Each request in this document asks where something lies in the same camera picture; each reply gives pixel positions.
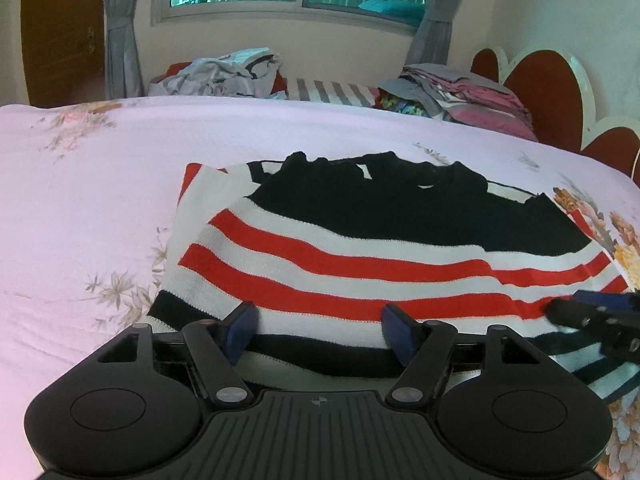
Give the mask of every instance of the gray curtain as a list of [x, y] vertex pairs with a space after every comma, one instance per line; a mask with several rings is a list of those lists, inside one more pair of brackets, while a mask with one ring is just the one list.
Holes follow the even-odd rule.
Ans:
[[405, 64], [446, 64], [451, 42], [451, 22], [460, 0], [424, 0], [426, 12], [409, 47]]
[[103, 0], [107, 19], [104, 53], [107, 99], [144, 95], [133, 31], [137, 0]]

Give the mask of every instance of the bed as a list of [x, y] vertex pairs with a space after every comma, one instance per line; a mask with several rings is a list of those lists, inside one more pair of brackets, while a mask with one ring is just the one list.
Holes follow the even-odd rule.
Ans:
[[[540, 143], [291, 100], [179, 96], [0, 108], [0, 218], [9, 226], [0, 233], [3, 476], [30, 480], [41, 471], [22, 429], [30, 400], [148, 310], [190, 162], [224, 168], [282, 160], [296, 150], [309, 158], [393, 150], [415, 162], [459, 160], [489, 180], [546, 193], [579, 214], [629, 282], [640, 286], [640, 171], [634, 168], [640, 124], [631, 118], [596, 123], [588, 79], [574, 58], [537, 49], [515, 61], [506, 62], [497, 48], [482, 49], [472, 69], [514, 89], [532, 110]], [[552, 79], [532, 77], [542, 68]], [[561, 82], [566, 93], [552, 105], [542, 100]], [[602, 388], [606, 396], [606, 382]], [[636, 393], [611, 406], [616, 431], [599, 466], [607, 478], [637, 466]]]

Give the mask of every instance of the wooden door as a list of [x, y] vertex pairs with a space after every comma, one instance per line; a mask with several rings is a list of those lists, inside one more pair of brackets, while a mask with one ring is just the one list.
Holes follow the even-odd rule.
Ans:
[[30, 104], [104, 99], [102, 0], [21, 0], [20, 14]]

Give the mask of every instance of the striped sweater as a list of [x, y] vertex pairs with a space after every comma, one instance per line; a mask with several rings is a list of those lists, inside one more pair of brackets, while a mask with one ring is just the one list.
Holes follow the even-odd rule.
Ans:
[[608, 255], [545, 195], [458, 162], [295, 153], [221, 171], [191, 164], [169, 250], [146, 320], [180, 330], [253, 301], [258, 335], [238, 363], [250, 383], [384, 394], [402, 371], [380, 327], [388, 302], [459, 332], [506, 324], [605, 400], [640, 382], [638, 366], [543, 316], [580, 288], [626, 290]]

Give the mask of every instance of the red and white stripe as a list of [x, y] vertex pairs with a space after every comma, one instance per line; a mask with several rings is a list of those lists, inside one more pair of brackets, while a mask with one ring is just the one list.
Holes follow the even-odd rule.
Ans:
[[163, 288], [214, 316], [251, 300], [261, 333], [385, 348], [378, 321], [388, 302], [460, 332], [503, 323], [535, 336], [557, 330], [543, 317], [551, 298], [626, 283], [596, 242], [551, 257], [345, 238], [242, 199], [201, 231]]

